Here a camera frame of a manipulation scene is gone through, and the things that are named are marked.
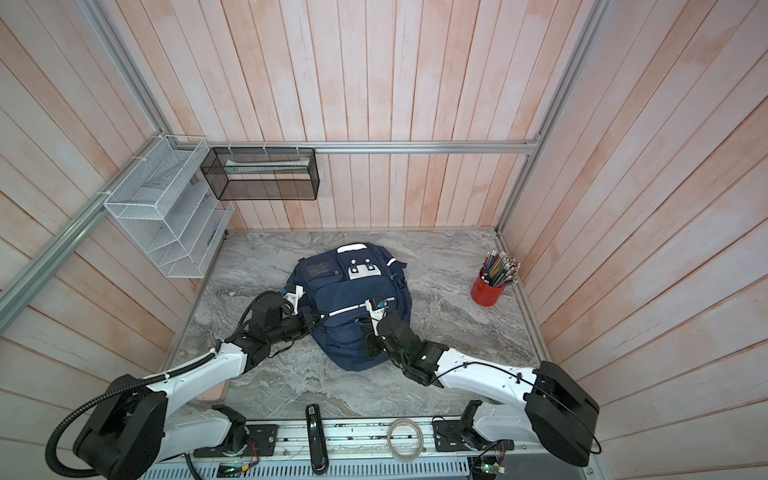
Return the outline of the black handheld device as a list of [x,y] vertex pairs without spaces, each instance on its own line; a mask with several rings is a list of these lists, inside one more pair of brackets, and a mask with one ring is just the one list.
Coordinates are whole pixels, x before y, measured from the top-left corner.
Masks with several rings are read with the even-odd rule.
[[305,415],[311,469],[315,475],[324,475],[330,461],[319,405],[308,405]]

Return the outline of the red pen holder cup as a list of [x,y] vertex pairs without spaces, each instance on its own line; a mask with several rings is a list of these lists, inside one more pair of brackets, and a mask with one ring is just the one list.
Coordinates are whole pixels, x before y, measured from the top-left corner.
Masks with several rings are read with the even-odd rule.
[[483,307],[494,306],[505,291],[505,286],[494,287],[487,282],[485,270],[480,269],[471,289],[474,302]]

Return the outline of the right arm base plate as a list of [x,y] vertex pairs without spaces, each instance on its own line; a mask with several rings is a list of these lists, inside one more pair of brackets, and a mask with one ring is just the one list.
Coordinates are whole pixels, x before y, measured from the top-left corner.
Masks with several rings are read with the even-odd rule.
[[442,416],[433,417],[431,427],[434,446],[438,452],[460,451],[512,451],[512,440],[489,441],[481,437],[471,427],[465,427],[460,420],[447,420]]

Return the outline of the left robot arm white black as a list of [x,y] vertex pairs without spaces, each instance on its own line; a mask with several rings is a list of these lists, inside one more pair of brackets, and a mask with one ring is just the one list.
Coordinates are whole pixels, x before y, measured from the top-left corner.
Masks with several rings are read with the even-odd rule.
[[259,294],[233,333],[206,354],[153,376],[123,375],[68,414],[47,441],[48,468],[65,478],[137,479],[159,461],[189,458],[201,448],[253,453],[247,420],[236,410],[216,405],[187,416],[178,410],[273,357],[273,345],[290,347],[314,332],[325,318],[301,288]]

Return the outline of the aluminium front rail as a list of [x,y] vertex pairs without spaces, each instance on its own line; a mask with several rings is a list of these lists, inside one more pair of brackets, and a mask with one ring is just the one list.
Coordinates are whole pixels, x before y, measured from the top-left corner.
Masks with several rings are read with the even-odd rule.
[[[405,418],[391,422],[328,423],[323,424],[323,428],[329,461],[344,455],[388,453],[401,462],[410,462],[421,454],[430,439],[434,440],[431,421]],[[276,448],[286,445],[291,454],[309,453],[307,433],[301,436],[297,428],[283,425],[279,426],[277,435]]]

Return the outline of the navy blue student backpack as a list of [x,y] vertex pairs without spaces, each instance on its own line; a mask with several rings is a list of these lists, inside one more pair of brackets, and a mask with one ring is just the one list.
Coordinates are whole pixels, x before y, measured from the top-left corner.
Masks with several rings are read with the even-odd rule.
[[383,246],[353,243],[308,258],[295,266],[287,282],[301,286],[302,306],[323,315],[312,336],[323,352],[345,371],[364,371],[388,360],[374,344],[366,301],[386,300],[386,312],[409,323],[412,298],[407,264]]

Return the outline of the black mesh wall basket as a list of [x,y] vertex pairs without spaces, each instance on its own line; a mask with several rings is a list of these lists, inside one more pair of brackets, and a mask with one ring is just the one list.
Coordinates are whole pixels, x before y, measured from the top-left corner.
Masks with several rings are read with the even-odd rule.
[[313,201],[320,186],[310,148],[214,147],[201,172],[223,201]]

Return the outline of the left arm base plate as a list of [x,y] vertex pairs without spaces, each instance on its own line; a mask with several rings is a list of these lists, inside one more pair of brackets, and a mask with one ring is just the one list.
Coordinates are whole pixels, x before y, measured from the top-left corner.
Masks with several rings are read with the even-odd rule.
[[247,434],[244,437],[243,444],[235,448],[233,444],[226,440],[225,444],[216,447],[204,447],[196,449],[192,456],[194,458],[253,458],[271,457],[274,455],[276,443],[278,440],[277,424],[252,424],[246,425]]

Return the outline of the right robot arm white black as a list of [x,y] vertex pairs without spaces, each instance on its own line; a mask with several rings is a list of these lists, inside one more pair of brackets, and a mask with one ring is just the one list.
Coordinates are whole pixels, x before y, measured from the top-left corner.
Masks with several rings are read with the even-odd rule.
[[407,378],[423,385],[472,392],[458,423],[460,440],[486,450],[497,443],[536,440],[577,467],[602,452],[595,432],[600,407],[559,365],[505,366],[420,339],[395,313],[373,319],[375,342]]

